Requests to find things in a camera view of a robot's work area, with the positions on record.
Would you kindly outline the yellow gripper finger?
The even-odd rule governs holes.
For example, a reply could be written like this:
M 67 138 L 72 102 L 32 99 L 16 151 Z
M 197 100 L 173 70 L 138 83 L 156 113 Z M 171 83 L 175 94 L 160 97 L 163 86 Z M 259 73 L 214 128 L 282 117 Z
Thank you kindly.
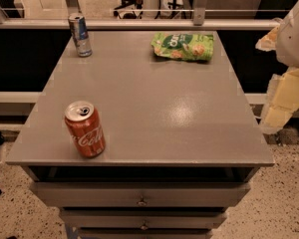
M 275 51 L 278 31 L 279 27 L 273 28 L 265 36 L 257 41 L 255 48 L 257 50 L 265 52 Z
M 273 75 L 261 112 L 263 133 L 276 133 L 299 109 L 299 68 L 289 67 L 282 76 Z

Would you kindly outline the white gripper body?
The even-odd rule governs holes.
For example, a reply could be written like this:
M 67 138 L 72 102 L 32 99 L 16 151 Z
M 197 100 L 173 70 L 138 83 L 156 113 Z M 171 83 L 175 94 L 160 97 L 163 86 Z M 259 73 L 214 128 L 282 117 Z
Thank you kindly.
M 279 26 L 276 56 L 280 63 L 299 68 L 299 0 Z

